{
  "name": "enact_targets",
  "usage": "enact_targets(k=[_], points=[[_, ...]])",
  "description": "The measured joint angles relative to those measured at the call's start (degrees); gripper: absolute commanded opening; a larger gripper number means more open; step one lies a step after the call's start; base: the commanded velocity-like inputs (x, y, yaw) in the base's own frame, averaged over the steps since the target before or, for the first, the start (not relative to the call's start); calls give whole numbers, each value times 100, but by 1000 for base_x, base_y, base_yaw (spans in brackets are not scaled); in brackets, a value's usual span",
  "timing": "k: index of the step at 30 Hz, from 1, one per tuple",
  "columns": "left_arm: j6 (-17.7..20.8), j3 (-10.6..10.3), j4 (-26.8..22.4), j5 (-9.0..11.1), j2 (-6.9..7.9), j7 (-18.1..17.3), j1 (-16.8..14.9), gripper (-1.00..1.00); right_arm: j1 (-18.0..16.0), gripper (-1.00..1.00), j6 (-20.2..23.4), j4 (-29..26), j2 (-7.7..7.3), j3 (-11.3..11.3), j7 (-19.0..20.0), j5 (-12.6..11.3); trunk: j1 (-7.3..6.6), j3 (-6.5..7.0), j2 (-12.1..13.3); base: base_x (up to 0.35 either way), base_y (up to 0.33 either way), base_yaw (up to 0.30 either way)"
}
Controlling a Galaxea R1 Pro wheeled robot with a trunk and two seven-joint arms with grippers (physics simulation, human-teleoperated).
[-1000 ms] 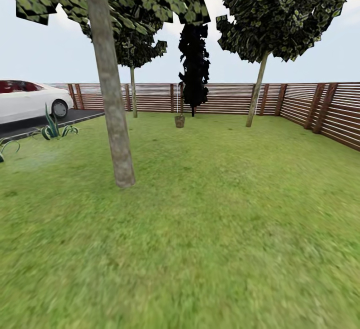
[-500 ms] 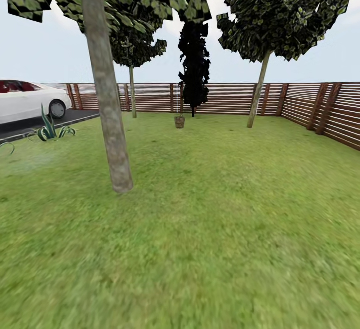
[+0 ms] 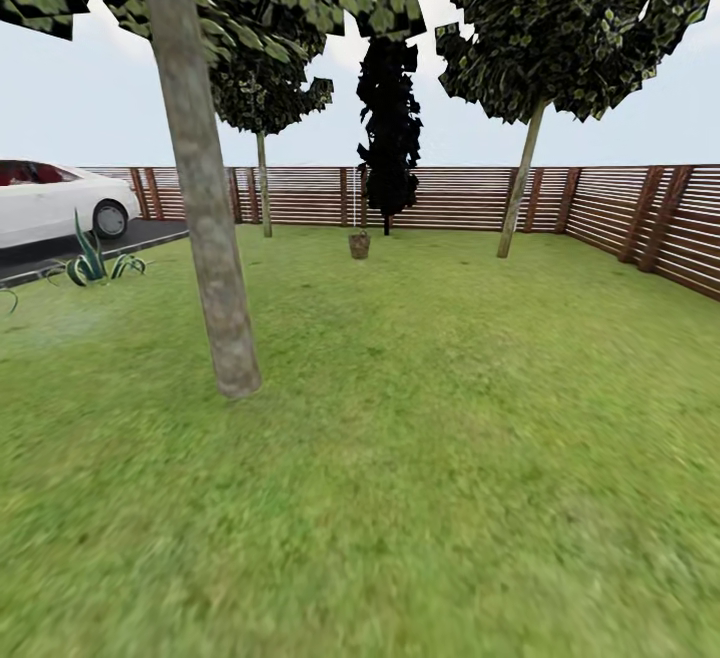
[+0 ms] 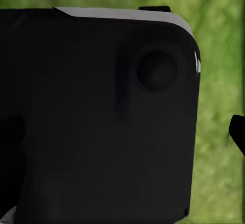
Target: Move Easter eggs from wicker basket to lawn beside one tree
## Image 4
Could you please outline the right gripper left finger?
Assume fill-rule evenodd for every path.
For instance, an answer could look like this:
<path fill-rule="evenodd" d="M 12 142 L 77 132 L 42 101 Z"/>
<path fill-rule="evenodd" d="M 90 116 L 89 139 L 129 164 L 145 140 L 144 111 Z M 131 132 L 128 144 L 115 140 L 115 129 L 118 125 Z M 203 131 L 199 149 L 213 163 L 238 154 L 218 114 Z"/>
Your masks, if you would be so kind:
<path fill-rule="evenodd" d="M 0 120 L 0 176 L 27 134 L 22 115 Z"/>

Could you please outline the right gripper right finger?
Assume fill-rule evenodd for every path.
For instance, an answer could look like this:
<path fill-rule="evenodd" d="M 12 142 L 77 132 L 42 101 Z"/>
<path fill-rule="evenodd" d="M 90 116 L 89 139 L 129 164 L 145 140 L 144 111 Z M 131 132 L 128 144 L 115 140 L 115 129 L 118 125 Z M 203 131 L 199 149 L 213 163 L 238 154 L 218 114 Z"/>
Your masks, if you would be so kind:
<path fill-rule="evenodd" d="M 230 122 L 229 133 L 245 156 L 245 117 L 233 115 Z"/>

